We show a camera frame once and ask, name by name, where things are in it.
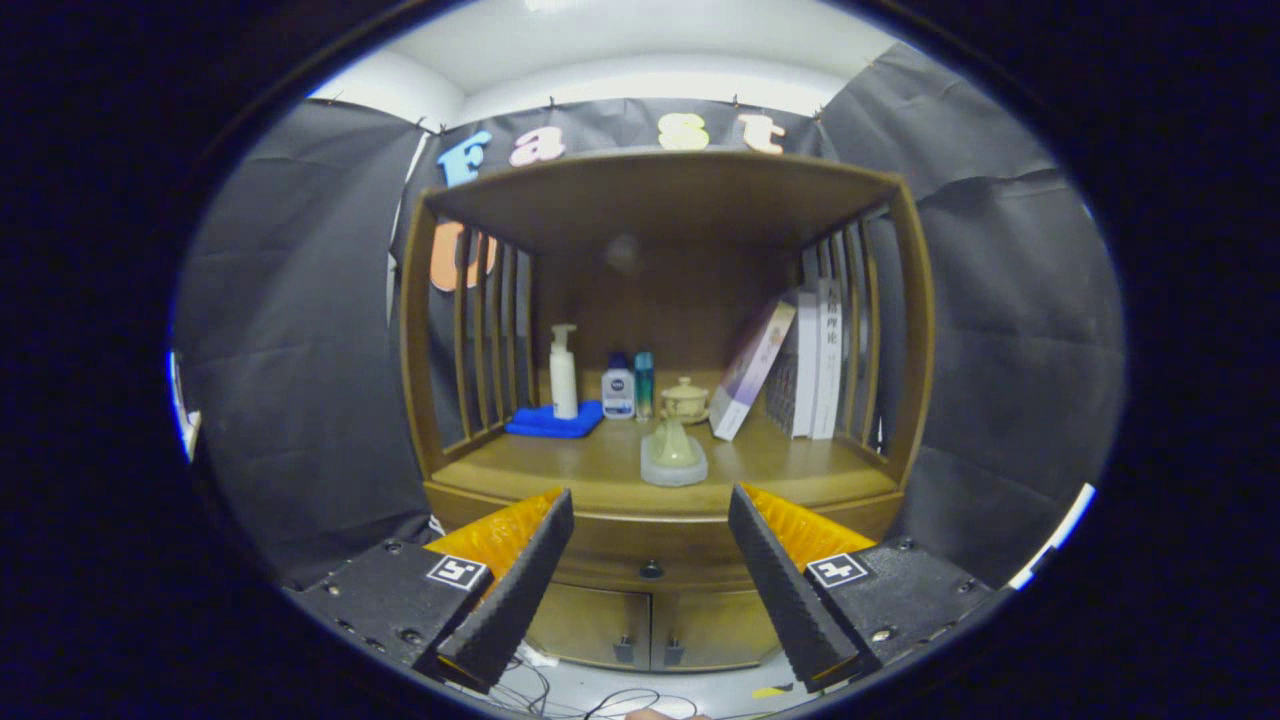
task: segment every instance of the blue letter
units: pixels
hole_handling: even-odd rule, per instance
[[[461,143],[440,152],[435,163],[444,168],[445,187],[471,182],[480,177],[475,169],[484,161],[484,147],[481,146],[490,140],[493,140],[493,135],[488,131],[480,131]]]

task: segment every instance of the ceramic teapot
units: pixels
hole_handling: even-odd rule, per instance
[[[692,378],[680,378],[680,384],[662,391],[664,418],[685,424],[700,423],[707,419],[707,389],[692,383]]]

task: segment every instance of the white floor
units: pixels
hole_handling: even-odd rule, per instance
[[[489,696],[465,692],[508,710],[529,712],[529,702],[544,692],[543,680],[538,676],[541,673],[549,685],[541,716],[552,720],[582,717],[607,698],[607,705],[595,710],[591,717],[617,720],[631,710],[652,707],[677,719],[701,714],[714,720],[745,720],[818,697],[806,693],[804,684],[796,682],[781,652],[763,665],[745,670],[681,674],[622,673],[572,662],[535,667],[534,662],[539,661],[536,653],[522,647],[520,655],[524,662],[508,670]]]

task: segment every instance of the wooden shelf board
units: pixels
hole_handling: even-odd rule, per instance
[[[566,487],[576,512],[677,520],[723,519],[736,482],[810,507],[896,491],[883,464],[835,441],[788,439],[756,414],[732,442],[712,437],[707,423],[686,428],[707,451],[707,479],[684,488],[650,486],[640,478],[640,439],[655,428],[603,420],[581,439],[503,436],[435,471],[431,482],[502,501]]]
[[[796,249],[887,200],[896,183],[797,155],[632,150],[504,170],[425,204],[534,254],[599,250],[623,234]]]

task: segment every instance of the blue towel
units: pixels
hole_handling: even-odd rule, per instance
[[[598,400],[588,400],[577,406],[577,418],[561,420],[550,405],[536,409],[522,407],[507,423],[507,432],[532,437],[584,437],[604,419],[604,407]]]

